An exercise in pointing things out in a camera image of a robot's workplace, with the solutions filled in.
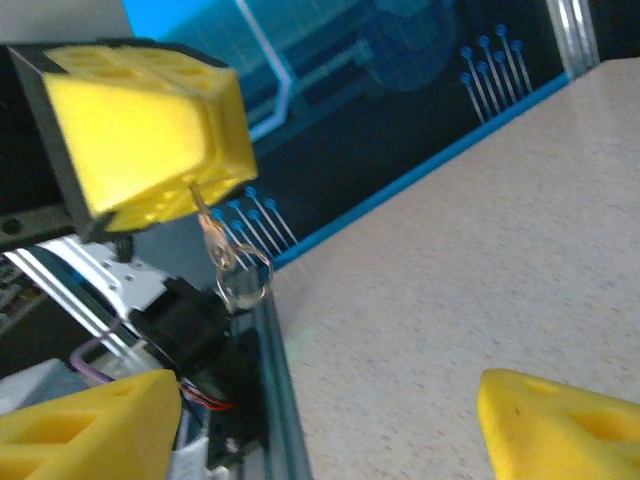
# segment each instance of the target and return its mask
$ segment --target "blue edge trim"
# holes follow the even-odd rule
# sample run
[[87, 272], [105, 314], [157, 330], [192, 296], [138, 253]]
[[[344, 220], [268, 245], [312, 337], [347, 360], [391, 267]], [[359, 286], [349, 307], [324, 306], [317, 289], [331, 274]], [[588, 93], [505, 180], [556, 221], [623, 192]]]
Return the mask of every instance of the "blue edge trim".
[[531, 107], [542, 102], [568, 84], [569, 77], [566, 73], [563, 73], [562, 75], [556, 77], [546, 85], [540, 87], [528, 97], [525, 97], [523, 100], [510, 107], [508, 110], [505, 110], [500, 115], [489, 120], [484, 125], [476, 128], [471, 133], [468, 133], [457, 142], [436, 153], [433, 157], [427, 159], [424, 163], [418, 165], [413, 170], [405, 173], [403, 176], [393, 181], [379, 192], [376, 192], [375, 194], [367, 198], [364, 202], [358, 204], [345, 214], [339, 216], [321, 229], [312, 233], [300, 243], [284, 252], [282, 255], [279, 255], [274, 259], [274, 267], [276, 269], [279, 269], [287, 265], [289, 262], [294, 261], [303, 253], [311, 250], [313, 247], [325, 241], [334, 233], [339, 232], [350, 223], [355, 222], [357, 219], [373, 210], [381, 203], [387, 201], [397, 193], [400, 193], [405, 188], [410, 187], [428, 173], [432, 172], [436, 168], [451, 160], [453, 157], [472, 147], [483, 138], [500, 129], [514, 118], [522, 115]]

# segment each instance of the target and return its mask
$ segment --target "yellow foam block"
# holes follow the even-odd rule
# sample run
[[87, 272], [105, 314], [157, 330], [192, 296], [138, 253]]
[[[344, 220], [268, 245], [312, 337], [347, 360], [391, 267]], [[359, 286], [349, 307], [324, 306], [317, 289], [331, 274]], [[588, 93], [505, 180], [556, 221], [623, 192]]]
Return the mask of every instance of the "yellow foam block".
[[156, 370], [1, 416], [0, 479], [164, 479], [180, 414]]
[[640, 478], [640, 405], [494, 369], [478, 417], [497, 480]]
[[257, 176], [236, 73], [157, 48], [74, 46], [47, 56], [49, 101], [93, 218], [128, 231], [192, 213]]

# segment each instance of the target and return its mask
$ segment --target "speckled countertop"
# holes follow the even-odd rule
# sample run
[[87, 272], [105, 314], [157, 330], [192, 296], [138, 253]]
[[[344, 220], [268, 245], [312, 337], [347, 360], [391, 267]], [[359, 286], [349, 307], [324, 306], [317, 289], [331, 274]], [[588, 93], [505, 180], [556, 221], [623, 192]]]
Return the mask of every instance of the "speckled countertop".
[[316, 479], [491, 479], [504, 367], [640, 402], [640, 60], [609, 62], [279, 272]]

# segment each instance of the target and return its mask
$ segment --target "blue pin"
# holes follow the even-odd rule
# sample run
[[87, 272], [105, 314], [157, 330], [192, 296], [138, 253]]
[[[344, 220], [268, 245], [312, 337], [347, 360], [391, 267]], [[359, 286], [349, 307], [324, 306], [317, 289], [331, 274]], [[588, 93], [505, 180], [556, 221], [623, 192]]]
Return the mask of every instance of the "blue pin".
[[[242, 223], [240, 220], [233, 220], [231, 222], [231, 228], [240, 234], [240, 236], [245, 241], [245, 243], [248, 243], [253, 248], [256, 248], [254, 243], [251, 241], [251, 239], [249, 239], [249, 237], [244, 231], [244, 223]], [[249, 255], [248, 253], [245, 252], [245, 256], [249, 259], [249, 261], [251, 261], [251, 263], [253, 263], [254, 265], [257, 265], [256, 261], [253, 259], [253, 255]]]
[[502, 46], [504, 47], [504, 52], [507, 54], [507, 60], [509, 62], [509, 68], [511, 68], [511, 75], [513, 76], [514, 81], [516, 82], [516, 86], [518, 87], [518, 93], [520, 93], [520, 97], [522, 98], [524, 92], [522, 91], [522, 84], [520, 83], [520, 75], [518, 75], [518, 69], [516, 68], [516, 63], [513, 60], [513, 55], [511, 55], [511, 49], [509, 48], [509, 44], [507, 42], [507, 27], [504, 25], [496, 25], [496, 35], [500, 37], [500, 41], [502, 42]]
[[507, 90], [509, 90], [509, 96], [511, 97], [511, 103], [516, 103], [516, 94], [513, 91], [513, 85], [511, 84], [511, 78], [509, 77], [509, 73], [507, 72], [507, 66], [504, 64], [506, 57], [504, 56], [504, 52], [498, 50], [493, 53], [493, 59], [500, 66], [500, 70], [502, 71], [502, 76], [504, 77], [504, 83], [507, 86]]
[[276, 233], [276, 235], [278, 235], [278, 238], [284, 244], [284, 246], [286, 248], [289, 248], [289, 242], [287, 242], [287, 240], [284, 238], [284, 235], [282, 235], [282, 232], [280, 232], [280, 229], [276, 227], [276, 224], [271, 218], [271, 215], [269, 215], [266, 209], [262, 206], [262, 203], [260, 203], [260, 200], [258, 200], [258, 192], [256, 191], [256, 189], [253, 187], [247, 187], [244, 189], [244, 193], [247, 197], [253, 200], [253, 202], [256, 204], [256, 207], [258, 207], [258, 210], [260, 210], [260, 213], [262, 213], [264, 218], [267, 220], [267, 223], [271, 226], [272, 230]]
[[256, 232], [256, 229], [253, 228], [253, 226], [251, 225], [251, 222], [249, 221], [249, 219], [245, 216], [245, 214], [240, 209], [240, 201], [239, 200], [231, 200], [230, 202], [227, 202], [227, 205], [229, 207], [233, 208], [238, 213], [238, 216], [242, 219], [242, 221], [247, 226], [247, 228], [249, 228], [249, 231], [253, 234], [253, 237], [258, 241], [258, 243], [262, 247], [263, 251], [265, 253], [269, 253], [269, 248], [267, 248], [267, 245], [262, 241], [262, 237], [260, 237], [258, 232]]
[[496, 70], [496, 65], [493, 61], [493, 57], [491, 56], [491, 51], [489, 50], [489, 37], [486, 35], [482, 35], [478, 38], [478, 45], [480, 48], [484, 50], [484, 54], [487, 57], [487, 62], [489, 63], [489, 69], [491, 70], [491, 75], [493, 76], [493, 82], [500, 93], [500, 98], [502, 99], [502, 104], [507, 107], [507, 97], [504, 94], [504, 88], [502, 88], [502, 82], [500, 81], [500, 76], [498, 75], [498, 70]]
[[274, 248], [278, 251], [278, 253], [282, 253], [282, 249], [278, 246], [278, 244], [275, 242], [273, 237], [269, 234], [269, 231], [265, 228], [265, 226], [260, 221], [260, 212], [258, 210], [249, 210], [247, 212], [247, 217], [249, 217], [251, 220], [256, 222], [256, 225], [258, 225], [260, 230], [262, 230], [262, 233], [264, 233], [265, 237], [269, 239], [269, 241], [274, 246]]
[[529, 72], [527, 71], [527, 66], [524, 63], [524, 58], [522, 57], [522, 42], [520, 40], [514, 40], [511, 42], [511, 50], [513, 50], [518, 57], [518, 63], [520, 64], [520, 71], [522, 72], [522, 77], [524, 78], [524, 83], [527, 86], [527, 90], [529, 93], [533, 93], [533, 88], [531, 87], [531, 80], [529, 79]]
[[476, 111], [476, 115], [478, 115], [478, 119], [480, 119], [480, 123], [484, 123], [484, 116], [482, 115], [480, 105], [478, 105], [478, 99], [476, 98], [476, 94], [473, 92], [473, 87], [471, 86], [471, 74], [467, 72], [461, 73], [460, 81], [464, 84], [465, 87], [467, 87], [469, 98], [471, 98], [471, 103], [473, 103], [473, 108]]
[[282, 216], [278, 212], [278, 206], [276, 204], [276, 201], [273, 198], [267, 198], [264, 201], [264, 206], [273, 212], [273, 214], [278, 219], [278, 222], [280, 222], [280, 225], [282, 225], [282, 228], [284, 228], [284, 230], [287, 232], [289, 237], [291, 237], [291, 240], [293, 240], [293, 243], [298, 243], [298, 239], [289, 228], [289, 225], [287, 225], [287, 222], [284, 221], [284, 218], [282, 218]]
[[489, 96], [491, 97], [491, 102], [493, 103], [493, 107], [496, 109], [496, 113], [500, 113], [500, 105], [498, 104], [498, 99], [496, 98], [496, 94], [493, 91], [493, 86], [491, 85], [491, 80], [489, 80], [489, 65], [487, 62], [479, 62], [476, 67], [482, 78], [484, 79], [484, 83], [487, 86], [487, 91], [489, 92]]
[[469, 71], [471, 72], [471, 77], [473, 78], [473, 83], [475, 83], [476, 85], [476, 91], [480, 95], [480, 99], [482, 100], [484, 108], [490, 112], [487, 97], [485, 96], [482, 85], [480, 84], [480, 78], [478, 78], [476, 66], [473, 64], [473, 50], [471, 50], [470, 47], [462, 47], [460, 49], [460, 56], [467, 61], [467, 65], [469, 65]]
[[[213, 215], [213, 218], [222, 224], [222, 227], [224, 228], [224, 232], [226, 233], [226, 235], [230, 237], [231, 240], [233, 240], [236, 244], [240, 244], [240, 242], [238, 241], [238, 238], [233, 234], [233, 232], [229, 228], [229, 225], [225, 223], [224, 217], [222, 215], [222, 210], [220, 210], [219, 208], [212, 208], [211, 213]], [[238, 260], [238, 263], [240, 264], [240, 266], [242, 266], [242, 268], [244, 268], [245, 270], [248, 270], [247, 265], [242, 261], [242, 259], [238, 255], [236, 255], [236, 259]]]

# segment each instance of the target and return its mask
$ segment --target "key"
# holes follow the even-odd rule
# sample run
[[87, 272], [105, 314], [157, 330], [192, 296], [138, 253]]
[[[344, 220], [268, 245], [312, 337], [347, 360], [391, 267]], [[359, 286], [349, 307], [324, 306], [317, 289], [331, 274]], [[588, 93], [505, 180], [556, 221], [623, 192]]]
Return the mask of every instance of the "key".
[[191, 190], [193, 201], [200, 211], [198, 213], [198, 222], [202, 227], [204, 243], [211, 261], [216, 267], [225, 272], [235, 270], [237, 266], [235, 251], [227, 239], [223, 225], [211, 216], [198, 188], [195, 185], [191, 185], [189, 189]]

